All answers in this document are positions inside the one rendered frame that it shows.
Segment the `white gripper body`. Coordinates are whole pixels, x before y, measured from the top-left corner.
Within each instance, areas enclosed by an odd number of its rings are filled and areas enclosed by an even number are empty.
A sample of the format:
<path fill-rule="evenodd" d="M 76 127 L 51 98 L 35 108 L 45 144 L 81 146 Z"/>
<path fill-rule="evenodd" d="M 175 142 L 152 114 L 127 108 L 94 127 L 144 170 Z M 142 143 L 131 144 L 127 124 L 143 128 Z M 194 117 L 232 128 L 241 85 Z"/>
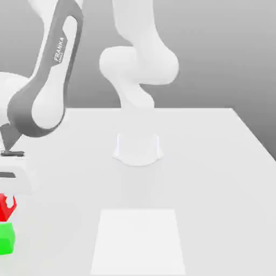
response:
<path fill-rule="evenodd" d="M 24 157 L 0 157 L 0 193 L 27 195 L 32 191 Z"/>

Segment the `small red cube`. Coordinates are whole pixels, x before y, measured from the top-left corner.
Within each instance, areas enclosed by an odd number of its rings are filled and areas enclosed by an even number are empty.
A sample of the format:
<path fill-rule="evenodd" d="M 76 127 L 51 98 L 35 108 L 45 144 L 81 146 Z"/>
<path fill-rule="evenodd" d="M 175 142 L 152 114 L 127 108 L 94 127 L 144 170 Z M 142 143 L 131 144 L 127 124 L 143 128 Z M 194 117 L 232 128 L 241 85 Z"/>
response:
<path fill-rule="evenodd" d="M 17 207 L 15 197 L 13 197 L 13 205 L 11 207 L 7 206 L 6 199 L 7 197 L 4 194 L 0 194 L 0 222 L 7 222 Z"/>

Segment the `small green cube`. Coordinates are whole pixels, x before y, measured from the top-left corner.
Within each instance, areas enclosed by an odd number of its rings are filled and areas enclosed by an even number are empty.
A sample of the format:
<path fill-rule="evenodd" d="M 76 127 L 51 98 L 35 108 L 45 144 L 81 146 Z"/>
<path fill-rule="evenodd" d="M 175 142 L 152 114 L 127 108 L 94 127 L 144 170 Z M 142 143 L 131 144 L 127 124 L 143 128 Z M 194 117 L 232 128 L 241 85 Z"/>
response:
<path fill-rule="evenodd" d="M 12 223 L 0 224 L 0 256 L 11 254 L 15 244 L 15 232 Z"/>

